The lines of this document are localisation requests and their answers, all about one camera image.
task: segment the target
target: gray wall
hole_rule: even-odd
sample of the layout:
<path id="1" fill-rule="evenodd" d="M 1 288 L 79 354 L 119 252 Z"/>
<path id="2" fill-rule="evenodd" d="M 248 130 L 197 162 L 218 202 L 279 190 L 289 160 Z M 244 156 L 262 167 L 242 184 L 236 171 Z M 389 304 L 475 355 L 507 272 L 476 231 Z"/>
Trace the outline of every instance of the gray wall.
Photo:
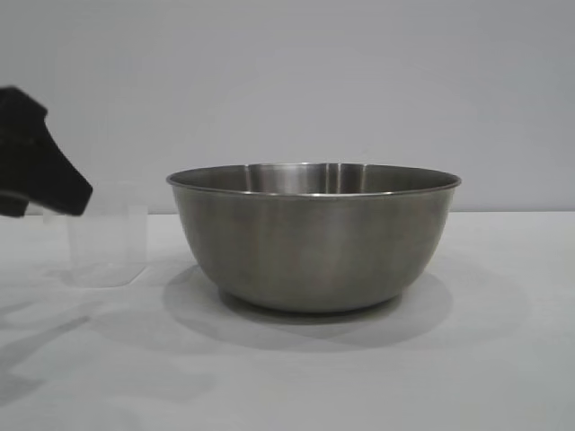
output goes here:
<path id="1" fill-rule="evenodd" d="M 455 208 L 575 209 L 572 0 L 3 0 L 0 84 L 91 178 L 352 161 L 460 174 Z"/>

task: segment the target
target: metal bowl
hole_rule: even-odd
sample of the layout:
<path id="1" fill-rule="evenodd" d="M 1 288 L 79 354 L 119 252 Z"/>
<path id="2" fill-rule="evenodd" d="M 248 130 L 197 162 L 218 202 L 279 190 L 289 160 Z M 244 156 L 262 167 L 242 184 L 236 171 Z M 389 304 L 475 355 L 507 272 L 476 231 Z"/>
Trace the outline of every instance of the metal bowl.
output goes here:
<path id="1" fill-rule="evenodd" d="M 220 166 L 172 184 L 191 251 L 223 291 L 289 312 L 386 301 L 429 262 L 455 175 L 351 163 Z"/>

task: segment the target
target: white tabletop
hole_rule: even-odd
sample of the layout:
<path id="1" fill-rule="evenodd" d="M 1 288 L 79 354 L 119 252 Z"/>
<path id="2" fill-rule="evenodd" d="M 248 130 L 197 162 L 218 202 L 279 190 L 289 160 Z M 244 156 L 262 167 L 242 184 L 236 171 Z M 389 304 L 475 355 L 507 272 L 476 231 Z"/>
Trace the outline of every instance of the white tabletop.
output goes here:
<path id="1" fill-rule="evenodd" d="M 297 320 L 222 299 L 179 221 L 130 286 L 66 282 L 66 231 L 0 219 L 0 429 L 575 429 L 575 213 L 452 214 L 372 312 Z"/>

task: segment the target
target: bowl exterior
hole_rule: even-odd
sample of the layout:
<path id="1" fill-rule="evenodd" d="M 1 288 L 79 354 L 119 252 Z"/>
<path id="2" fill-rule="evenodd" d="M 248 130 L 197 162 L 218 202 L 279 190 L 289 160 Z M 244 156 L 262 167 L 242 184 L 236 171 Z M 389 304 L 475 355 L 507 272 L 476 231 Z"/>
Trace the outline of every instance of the bowl exterior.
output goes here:
<path id="1" fill-rule="evenodd" d="M 297 197 L 173 186 L 191 251 L 223 291 L 288 312 L 342 312 L 401 293 L 443 232 L 454 189 Z"/>

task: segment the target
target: plastic measuring cup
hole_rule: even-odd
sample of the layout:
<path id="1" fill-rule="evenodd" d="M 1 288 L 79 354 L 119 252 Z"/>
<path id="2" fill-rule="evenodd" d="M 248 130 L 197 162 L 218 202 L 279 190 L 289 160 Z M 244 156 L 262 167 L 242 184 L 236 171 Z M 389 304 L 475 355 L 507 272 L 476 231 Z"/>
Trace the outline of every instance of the plastic measuring cup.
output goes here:
<path id="1" fill-rule="evenodd" d="M 67 218 L 71 272 L 81 286 L 124 286 L 146 267 L 147 205 L 129 182 L 94 182 L 88 208 Z"/>

